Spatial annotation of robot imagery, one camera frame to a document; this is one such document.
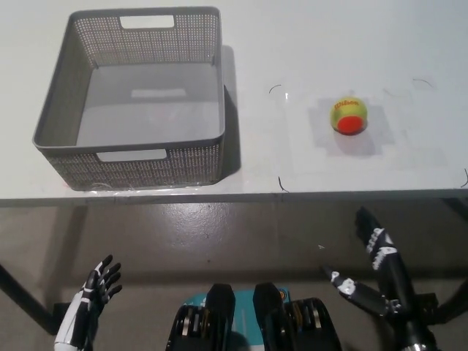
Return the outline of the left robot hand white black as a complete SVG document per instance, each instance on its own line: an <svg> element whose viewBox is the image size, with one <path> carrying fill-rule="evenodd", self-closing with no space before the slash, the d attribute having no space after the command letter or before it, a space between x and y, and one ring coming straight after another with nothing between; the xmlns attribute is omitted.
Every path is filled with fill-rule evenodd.
<svg viewBox="0 0 468 351"><path fill-rule="evenodd" d="M90 271L75 293L56 334L55 351L93 350L99 317L112 297L121 292L121 264L109 254Z"/></svg>

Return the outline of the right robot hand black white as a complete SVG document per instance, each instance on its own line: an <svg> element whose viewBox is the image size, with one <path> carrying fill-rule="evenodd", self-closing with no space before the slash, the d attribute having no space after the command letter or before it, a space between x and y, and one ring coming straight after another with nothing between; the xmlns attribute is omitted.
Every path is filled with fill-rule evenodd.
<svg viewBox="0 0 468 351"><path fill-rule="evenodd" d="M346 277L324 265L323 272L341 297L359 309L386 319L400 347L426 342L426 326L420 316L410 276L390 234L366 208L358 209L356 233L365 246L378 290Z"/></svg>

